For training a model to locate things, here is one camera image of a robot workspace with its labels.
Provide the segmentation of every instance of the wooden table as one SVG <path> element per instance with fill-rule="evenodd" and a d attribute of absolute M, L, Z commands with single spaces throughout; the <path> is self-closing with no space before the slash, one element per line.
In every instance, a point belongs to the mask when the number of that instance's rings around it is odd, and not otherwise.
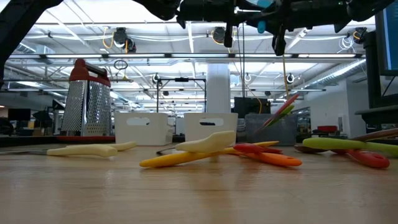
<path fill-rule="evenodd" d="M 377 170 L 330 152 L 285 148 L 303 165 L 221 156 L 219 163 L 139 167 L 159 149 L 137 147 L 110 159 L 0 156 L 0 223 L 398 222 L 394 160 Z"/>

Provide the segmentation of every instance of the black monitor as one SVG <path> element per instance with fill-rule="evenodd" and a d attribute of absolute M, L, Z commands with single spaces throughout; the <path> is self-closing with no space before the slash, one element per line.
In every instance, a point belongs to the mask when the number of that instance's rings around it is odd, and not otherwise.
<path fill-rule="evenodd" d="M 398 0 L 376 14 L 377 51 L 382 76 L 398 75 Z"/>
<path fill-rule="evenodd" d="M 248 97 L 235 97 L 235 107 L 234 113 L 238 114 L 238 118 L 244 118 L 247 114 L 251 113 L 262 113 L 262 114 L 270 114 L 271 113 L 271 103 L 268 99 L 261 99 L 262 109 L 260 112 L 260 102 L 257 98 L 248 98 Z"/>
<path fill-rule="evenodd" d="M 8 109 L 9 121 L 30 121 L 30 109 Z"/>

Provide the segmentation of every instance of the white column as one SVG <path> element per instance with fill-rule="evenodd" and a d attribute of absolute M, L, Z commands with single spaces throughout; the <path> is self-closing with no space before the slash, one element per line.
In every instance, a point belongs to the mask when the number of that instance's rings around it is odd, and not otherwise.
<path fill-rule="evenodd" d="M 207 65 L 207 113 L 230 113 L 231 90 L 228 64 Z"/>

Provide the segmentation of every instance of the ceiling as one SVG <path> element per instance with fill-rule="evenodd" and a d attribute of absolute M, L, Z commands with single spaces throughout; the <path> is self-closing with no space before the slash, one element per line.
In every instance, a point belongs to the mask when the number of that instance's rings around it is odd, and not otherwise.
<path fill-rule="evenodd" d="M 0 0 L 0 9 L 9 1 Z M 175 19 L 164 22 L 149 13 L 140 4 L 131 0 L 64 0 L 57 7 L 48 9 L 44 12 L 33 28 L 26 35 L 22 43 L 31 48 L 38 45 L 44 45 L 53 50 L 55 54 L 106 54 L 107 52 L 124 53 L 124 49 L 113 45 L 110 49 L 103 44 L 111 45 L 111 36 L 117 27 L 126 27 L 127 34 L 134 40 L 138 54 L 150 53 L 207 53 L 227 54 L 228 49 L 223 45 L 217 44 L 211 38 L 212 30 L 217 26 L 224 26 L 223 23 L 192 22 L 191 30 L 182 29 L 175 22 Z M 365 26 L 369 30 L 374 30 L 374 18 L 364 22 L 351 22 L 338 34 L 334 33 L 333 26 L 314 27 L 303 34 L 302 29 L 286 33 L 287 45 L 293 42 L 287 54 L 352 54 L 363 53 L 363 46 L 353 43 L 352 37 L 344 39 L 348 32 L 352 33 L 357 26 Z M 234 37 L 233 48 L 230 52 L 245 54 L 273 54 L 271 47 L 272 36 L 270 34 L 258 34 L 257 30 L 250 26 L 241 26 Z M 21 51 L 15 51 L 15 54 L 21 54 Z M 126 76 L 131 82 L 113 82 L 112 88 L 134 89 L 151 88 L 151 79 L 158 73 L 162 78 L 174 77 L 193 77 L 206 78 L 207 64 L 214 63 L 209 60 L 172 60 L 172 59 L 151 59 L 151 66 L 147 66 L 146 59 L 130 59 L 129 66 L 125 70 L 117 70 L 113 67 L 114 60 L 102 61 L 91 60 L 100 67 L 106 68 L 112 79 L 122 79 Z M 35 64 L 33 60 L 12 60 L 8 61 L 10 66 L 23 68 L 31 71 L 27 73 L 8 73 L 6 79 L 15 79 L 16 77 L 26 79 L 41 79 L 51 73 L 53 79 L 67 79 L 71 70 L 73 61 L 56 60 L 56 62 L 68 62 L 69 66 L 61 67 L 54 65 Z M 228 63 L 232 75 L 239 75 L 241 64 L 235 62 Z M 339 62 L 326 62 L 316 60 L 303 60 L 299 62 L 287 62 L 285 64 L 286 72 L 293 74 L 296 79 L 294 85 L 300 85 L 313 79 L 318 74 L 338 65 Z M 283 88 L 284 66 L 281 60 L 273 62 L 249 61 L 245 63 L 245 71 L 248 73 L 250 88 Z M 56 88 L 68 88 L 67 82 L 52 82 L 51 85 Z M 195 88 L 195 83 L 172 83 L 167 86 Z M 241 88 L 241 82 L 231 85 L 233 88 Z M 31 88 L 18 83 L 11 83 L 11 88 Z M 153 103 L 150 97 L 145 93 L 136 91 L 120 91 L 119 96 L 133 103 Z M 241 92 L 233 91 L 234 96 L 241 95 Z M 279 96 L 280 93 L 274 93 L 272 97 Z M 170 98 L 204 98 L 204 94 L 198 88 L 198 91 L 185 91 L 170 93 Z"/>

